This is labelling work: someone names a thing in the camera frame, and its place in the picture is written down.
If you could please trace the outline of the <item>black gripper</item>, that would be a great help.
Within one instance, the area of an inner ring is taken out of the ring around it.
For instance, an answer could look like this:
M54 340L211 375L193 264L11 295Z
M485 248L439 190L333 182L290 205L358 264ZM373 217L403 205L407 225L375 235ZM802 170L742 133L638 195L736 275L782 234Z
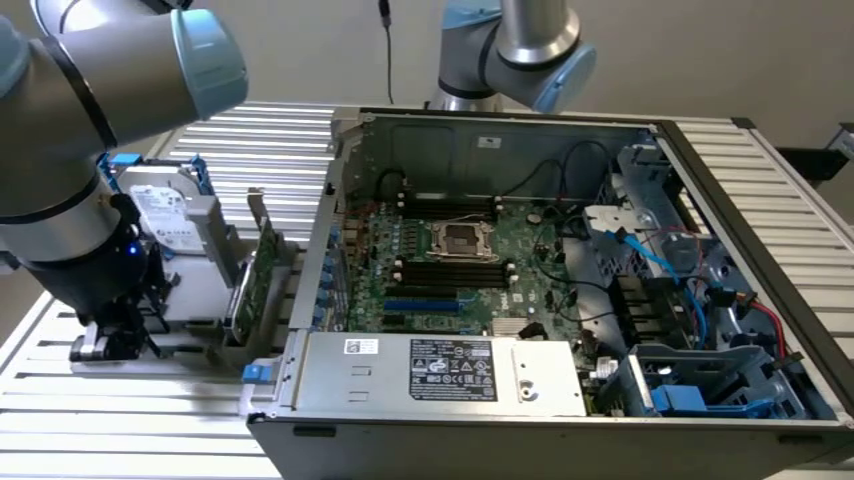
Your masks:
M171 331L163 313L172 283L159 243L118 233L78 258L28 262L26 267L84 327L70 350L72 361L164 356L152 336Z

